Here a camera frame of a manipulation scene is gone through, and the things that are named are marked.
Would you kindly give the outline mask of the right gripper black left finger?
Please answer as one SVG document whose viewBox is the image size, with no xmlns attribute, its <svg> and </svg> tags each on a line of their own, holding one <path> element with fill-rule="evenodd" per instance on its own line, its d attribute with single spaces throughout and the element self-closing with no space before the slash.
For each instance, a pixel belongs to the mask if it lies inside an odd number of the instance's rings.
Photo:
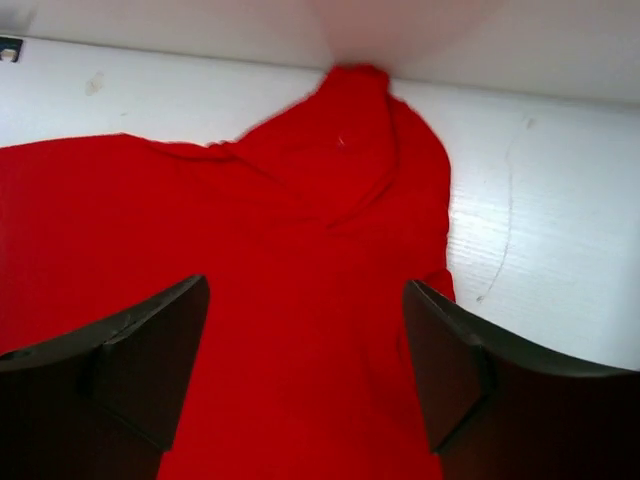
<svg viewBox="0 0 640 480">
<path fill-rule="evenodd" d="M 1 357 L 4 479 L 154 479 L 178 428 L 209 305 L 192 276 Z"/>
</svg>

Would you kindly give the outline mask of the red t shirt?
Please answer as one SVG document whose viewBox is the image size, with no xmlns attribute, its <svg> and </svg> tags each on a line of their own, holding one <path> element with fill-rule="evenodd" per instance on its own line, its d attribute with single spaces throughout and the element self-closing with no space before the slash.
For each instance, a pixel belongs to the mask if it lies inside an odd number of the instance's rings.
<svg viewBox="0 0 640 480">
<path fill-rule="evenodd" d="M 402 315 L 447 297 L 450 162 L 369 65 L 242 138 L 1 152 L 1 347 L 204 275 L 212 300 L 163 479 L 437 479 Z"/>
</svg>

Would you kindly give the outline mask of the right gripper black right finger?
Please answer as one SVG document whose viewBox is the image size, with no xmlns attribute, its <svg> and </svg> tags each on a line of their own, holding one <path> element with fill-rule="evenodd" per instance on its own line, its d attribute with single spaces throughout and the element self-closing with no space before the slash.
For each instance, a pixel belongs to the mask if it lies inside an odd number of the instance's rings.
<svg viewBox="0 0 640 480">
<path fill-rule="evenodd" d="M 403 314 L 447 479 L 635 479 L 639 375 L 531 342 L 409 282 Z"/>
</svg>

